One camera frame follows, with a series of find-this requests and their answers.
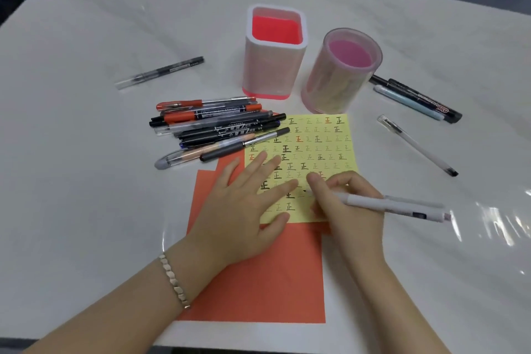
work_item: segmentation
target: silver bracelet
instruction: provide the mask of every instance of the silver bracelet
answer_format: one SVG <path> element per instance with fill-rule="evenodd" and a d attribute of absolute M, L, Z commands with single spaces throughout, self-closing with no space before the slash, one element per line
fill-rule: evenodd
<path fill-rule="evenodd" d="M 166 275 L 169 277 L 169 282 L 173 286 L 173 289 L 175 290 L 179 301 L 181 301 L 181 304 L 183 304 L 184 309 L 190 308 L 190 303 L 186 298 L 186 294 L 184 293 L 184 290 L 179 286 L 179 282 L 175 278 L 175 273 L 171 271 L 171 266 L 169 265 L 168 259 L 166 259 L 166 255 L 164 254 L 164 252 L 162 255 L 159 256 L 159 259 L 162 262 L 164 271 L 166 271 Z"/>

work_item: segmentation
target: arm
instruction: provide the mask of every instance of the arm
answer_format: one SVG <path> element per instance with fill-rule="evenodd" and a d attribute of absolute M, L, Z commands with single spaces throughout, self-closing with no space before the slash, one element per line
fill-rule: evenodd
<path fill-rule="evenodd" d="M 166 251 L 188 301 L 193 301 L 226 266 L 262 253 L 284 229 L 288 213 L 279 214 L 263 230 L 260 217 L 269 206 L 293 191 L 297 181 L 257 195 L 262 182 L 280 163 L 280 156 L 276 156 L 262 165 L 266 156 L 265 152 L 260 153 L 228 185 L 238 159 L 230 163 L 216 181 L 190 233 Z M 25 352 L 145 353 L 182 310 L 160 260 L 156 259 Z"/>
<path fill-rule="evenodd" d="M 308 183 L 317 200 L 314 210 L 328 218 L 347 268 L 373 314 L 382 352 L 450 354 L 385 262 L 383 213 L 346 206 L 331 189 L 383 196 L 353 171 L 334 175 L 326 182 L 310 173 Z"/>

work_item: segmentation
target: pen holder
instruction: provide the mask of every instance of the pen holder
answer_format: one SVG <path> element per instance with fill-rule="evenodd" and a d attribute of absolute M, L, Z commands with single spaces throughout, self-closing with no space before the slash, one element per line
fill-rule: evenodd
<path fill-rule="evenodd" d="M 288 98 L 307 45 L 302 12 L 266 4 L 249 7 L 243 92 L 258 98 Z"/>
<path fill-rule="evenodd" d="M 382 63 L 382 50 L 369 35 L 336 28 L 324 36 L 302 102 L 313 113 L 343 113 Z"/>

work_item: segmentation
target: left hand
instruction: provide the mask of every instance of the left hand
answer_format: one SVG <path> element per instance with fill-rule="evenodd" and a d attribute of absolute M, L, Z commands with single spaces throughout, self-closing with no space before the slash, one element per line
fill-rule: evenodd
<path fill-rule="evenodd" d="M 260 185 L 280 164 L 277 155 L 262 165 L 266 157 L 262 151 L 230 185 L 229 178 L 240 163 L 239 158 L 226 166 L 188 235 L 221 260 L 223 267 L 265 251 L 289 220 L 288 213 L 280 213 L 260 229 L 262 214 L 298 185 L 293 179 L 257 195 Z"/>

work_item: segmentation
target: pen grip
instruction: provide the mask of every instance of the pen grip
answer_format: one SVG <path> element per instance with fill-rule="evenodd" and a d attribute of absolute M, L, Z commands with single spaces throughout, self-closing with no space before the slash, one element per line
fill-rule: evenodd
<path fill-rule="evenodd" d="M 199 157 L 199 159 L 202 162 L 212 161 L 212 160 L 215 160 L 216 158 L 225 157 L 226 155 L 243 150 L 244 148 L 245 146 L 243 143 L 236 143 L 236 144 L 232 144 L 227 147 L 222 147 L 221 149 L 217 149 L 214 151 L 210 151 L 208 153 L 204 153 Z"/>

